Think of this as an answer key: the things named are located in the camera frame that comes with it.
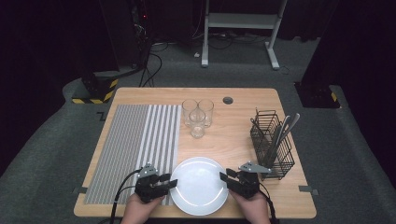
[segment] gray carpet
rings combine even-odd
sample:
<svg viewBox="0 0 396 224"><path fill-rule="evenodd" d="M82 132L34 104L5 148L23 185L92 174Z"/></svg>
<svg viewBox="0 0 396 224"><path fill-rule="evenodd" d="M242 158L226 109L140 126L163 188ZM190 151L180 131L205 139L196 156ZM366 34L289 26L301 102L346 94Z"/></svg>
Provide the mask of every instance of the gray carpet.
<svg viewBox="0 0 396 224"><path fill-rule="evenodd" d="M210 48L207 68L200 66L201 58L194 57L201 47L155 46L152 53L161 57L163 65L151 85L276 89L285 113L301 114L293 139L308 185L319 192L313 196L318 210L315 218L282 219L281 223L396 223L395 189L361 135L341 88L331 86L342 108L304 108L300 103L293 83L301 80L317 43L277 40L275 51L282 66L278 71L272 70L262 42ZM210 44L227 45L218 40ZM149 57L151 74L159 65L158 58ZM122 77L117 88L136 87L140 77L141 72ZM73 213L76 188L83 182L104 125L97 113L106 113L111 104L72 104L79 82L64 87L67 102L35 132L1 177L1 224L98 223L104 219ZM148 223L246 221L151 219Z"/></svg>

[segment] black cable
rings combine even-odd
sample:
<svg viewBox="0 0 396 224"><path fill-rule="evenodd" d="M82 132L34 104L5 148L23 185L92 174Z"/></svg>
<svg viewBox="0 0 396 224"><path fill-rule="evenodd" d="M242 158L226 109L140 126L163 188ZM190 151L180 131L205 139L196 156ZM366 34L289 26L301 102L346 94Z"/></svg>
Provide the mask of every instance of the black cable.
<svg viewBox="0 0 396 224"><path fill-rule="evenodd" d="M278 224L278 220L276 219L276 214L275 214L274 203L271 200L270 193L268 192L268 189L262 183L260 183L260 185L262 185L262 187L265 189L265 191L268 194L268 196L267 196L267 194L265 194L264 192L262 192L260 190L260 193L264 196L265 200L268 202L268 205L270 206L271 223L272 224Z"/></svg>
<svg viewBox="0 0 396 224"><path fill-rule="evenodd" d="M119 190L117 191L116 197L115 197L115 199L114 199L113 208L111 209L110 224L113 224L113 223L114 223L114 219L115 219L115 216L116 216L117 203L119 202L120 194L121 194L122 191L123 191L123 185L124 185L125 182L129 179L129 177L131 177L132 175L134 175L134 174L136 174L136 173L139 173L141 170L142 170L142 169L138 169L138 170L135 170L135 171L131 172L131 173L128 174L128 175L125 177L125 179L122 181L122 183L121 183L121 185L120 185L120 187L119 187Z"/></svg>
<svg viewBox="0 0 396 224"><path fill-rule="evenodd" d="M192 39L194 39L195 35L198 33L199 26L201 25L202 15L204 14L204 11L205 11L204 0L201 1L201 10L200 11L201 11L201 13L199 15L197 29L195 30L194 34L192 35L192 37L191 37Z"/></svg>
<svg viewBox="0 0 396 224"><path fill-rule="evenodd" d="M135 186L129 186L129 187L125 187L125 188L123 188L122 190L121 190L121 192L123 192L124 190L126 190L126 189L132 189L132 188L134 188Z"/></svg>
<svg viewBox="0 0 396 224"><path fill-rule="evenodd" d="M160 46L160 45L165 45L165 48L163 48L163 49L152 49L151 52L161 52L161 51L164 51L164 50L168 49L168 47L169 47L169 43L168 42L153 44L152 47L153 46Z"/></svg>
<svg viewBox="0 0 396 224"><path fill-rule="evenodd" d="M154 79L150 79L150 77L151 77L151 73L150 73L150 71L148 70L148 85L149 85L150 87L153 87L153 86L154 86Z"/></svg>
<svg viewBox="0 0 396 224"><path fill-rule="evenodd" d="M230 35L228 35L228 34L225 34L225 36L214 35L214 37L215 37L217 40L229 41L229 43L228 43L227 46L222 47L222 48L218 48L218 47L215 47L215 46L213 46L213 45L207 44L207 45L208 45L210 48L212 48L212 49L227 49L227 48L229 48L229 47L233 44L233 39L232 39L232 38L230 37Z"/></svg>
<svg viewBox="0 0 396 224"><path fill-rule="evenodd" d="M140 77L139 87L142 87L143 77L145 76L146 70L148 70L147 67L145 67L145 69L143 70L142 76Z"/></svg>
<svg viewBox="0 0 396 224"><path fill-rule="evenodd" d="M151 81L151 80L155 77L155 75L157 75L157 73L160 71L160 69L163 67L163 60L161 59L160 56L158 56L157 54L153 54L153 53L150 53L150 55L155 56L155 57L157 57L157 58L160 60L160 67L157 69L157 71L155 71L154 74L152 74L152 75L146 80L146 82L145 82L145 83L143 84L143 86L141 86L141 87L145 87L146 84L147 84L149 81Z"/></svg>
<svg viewBox="0 0 396 224"><path fill-rule="evenodd" d="M268 36L256 35L256 36L248 36L248 37L251 37L252 40L237 40L237 38L245 38L245 37L246 36L244 36L244 35L234 36L233 37L233 42L235 44L256 44L256 43L260 43L260 42L263 42L263 41L268 39Z"/></svg>

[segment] wire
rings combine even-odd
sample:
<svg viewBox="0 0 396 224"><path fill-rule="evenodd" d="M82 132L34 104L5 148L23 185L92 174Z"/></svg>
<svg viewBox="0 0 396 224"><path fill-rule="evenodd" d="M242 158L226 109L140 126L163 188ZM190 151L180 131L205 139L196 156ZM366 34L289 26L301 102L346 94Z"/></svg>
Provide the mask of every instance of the wire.
<svg viewBox="0 0 396 224"><path fill-rule="evenodd" d="M155 56L155 57L157 57L157 58L160 60L160 67L157 69L157 71L155 71L154 74L152 74L151 76L148 77L148 79L146 80L146 82L145 82L143 85L139 85L139 87L145 87L146 84L147 84L148 82L150 82L150 81L155 77L155 75L157 75L157 73L160 71L160 69L163 67L163 60L161 59L160 56L158 56L157 54L153 54L153 53L150 53L150 55Z"/></svg>
<svg viewBox="0 0 396 224"><path fill-rule="evenodd" d="M267 192L267 194L265 194L264 192L262 192L260 190L260 193L264 196L265 200L267 200L268 205L270 206L270 211L271 211L271 223L272 224L278 224L278 220L276 219L276 214L275 214L275 208L274 208L274 203L271 200L271 196L270 193L268 192L268 189L262 184L260 183L260 185L265 189L265 191Z"/></svg>
<svg viewBox="0 0 396 224"><path fill-rule="evenodd" d="M201 13L199 15L199 20L198 20L198 25L197 29L195 30L194 34L192 35L192 38L197 34L199 26L201 25L201 19L202 19L202 14L204 13L204 0L201 0Z"/></svg>
<svg viewBox="0 0 396 224"><path fill-rule="evenodd" d="M134 187L135 187L135 186L125 187L125 188L123 188L123 189L120 191L120 193L123 192L123 191L126 190L126 189L133 189Z"/></svg>
<svg viewBox="0 0 396 224"><path fill-rule="evenodd" d="M195 40L195 39L198 39L198 38L200 38L202 36L204 36L204 34L198 34L197 36L194 36L192 39Z"/></svg>
<svg viewBox="0 0 396 224"><path fill-rule="evenodd" d="M141 35L142 35L142 33L143 33L143 37L145 37L146 36L146 29L143 27L143 26L141 26L141 25L139 25L139 24L135 24L134 25L134 27L135 27L135 29L136 29L136 36L139 38Z"/></svg>
<svg viewBox="0 0 396 224"><path fill-rule="evenodd" d="M125 179L122 181L119 190L117 190L117 194L116 194L116 197L115 197L114 203L113 203L113 208L111 209L110 224L113 224L113 223L114 223L115 216L116 216L117 203L119 202L120 194L121 194L121 192L123 191L123 188L122 188L123 185L124 185L125 182L129 179L129 177L131 177L132 175L134 175L134 174L136 174L136 173L139 173L141 170L142 170L142 169L138 169L138 170L135 170L135 171L131 172L131 173L128 174L128 175L125 177Z"/></svg>
<svg viewBox="0 0 396 224"><path fill-rule="evenodd" d="M146 71L148 70L147 67L143 70L142 76L140 77L139 87L142 87L143 77L145 76Z"/></svg>
<svg viewBox="0 0 396 224"><path fill-rule="evenodd" d="M246 38L246 37L252 37L252 40L237 40L237 38ZM254 35L254 36L246 36L246 35L237 35L233 37L233 42L235 44L255 44L255 43L260 43L262 41L265 41L268 39L268 36L260 36L260 35Z"/></svg>
<svg viewBox="0 0 396 224"><path fill-rule="evenodd" d="M228 47L230 47L230 46L233 44L233 39L230 38L230 36L229 36L228 34L225 34L225 36L222 36L222 35L214 35L214 37L216 37L218 40L226 40L226 41L231 40L231 41L228 43L227 46L222 47L222 48L218 48L218 47L215 47L215 46L213 46L213 45L208 44L208 46L209 46L210 48L212 48L212 49L227 49Z"/></svg>
<svg viewBox="0 0 396 224"><path fill-rule="evenodd" d="M150 87L153 87L153 86L154 86L154 79L150 79L150 77L151 77L151 73L150 73L150 71L148 70L148 80L145 82L145 84L143 84L143 87L146 86L146 83L148 83L148 85L149 85Z"/></svg>
<svg viewBox="0 0 396 224"><path fill-rule="evenodd" d="M165 48L163 48L163 49L152 49L151 52L161 52L161 51L164 51L164 50L168 49L168 47L169 47L169 43L168 42L155 43L152 46L160 46L160 45L165 45Z"/></svg>

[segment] white plate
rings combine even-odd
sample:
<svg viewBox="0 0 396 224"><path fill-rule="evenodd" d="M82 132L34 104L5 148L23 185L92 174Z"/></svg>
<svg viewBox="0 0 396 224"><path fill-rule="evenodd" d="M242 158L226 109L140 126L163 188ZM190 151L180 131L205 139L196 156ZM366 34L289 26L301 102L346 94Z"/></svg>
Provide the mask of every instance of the white plate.
<svg viewBox="0 0 396 224"><path fill-rule="evenodd" d="M177 186L170 189L177 207L193 216L206 216L221 208L228 196L227 184L220 180L224 169L205 157L183 161L172 173Z"/></svg>

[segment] small round object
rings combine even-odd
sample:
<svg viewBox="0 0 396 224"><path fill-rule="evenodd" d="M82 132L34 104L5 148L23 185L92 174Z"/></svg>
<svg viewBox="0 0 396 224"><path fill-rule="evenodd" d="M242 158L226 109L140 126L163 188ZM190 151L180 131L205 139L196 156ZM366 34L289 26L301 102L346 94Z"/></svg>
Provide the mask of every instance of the small round object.
<svg viewBox="0 0 396 224"><path fill-rule="evenodd" d="M230 97L230 96L226 96L226 97L223 98L223 103L226 104L226 105L230 105L230 104L233 103L233 98Z"/></svg>

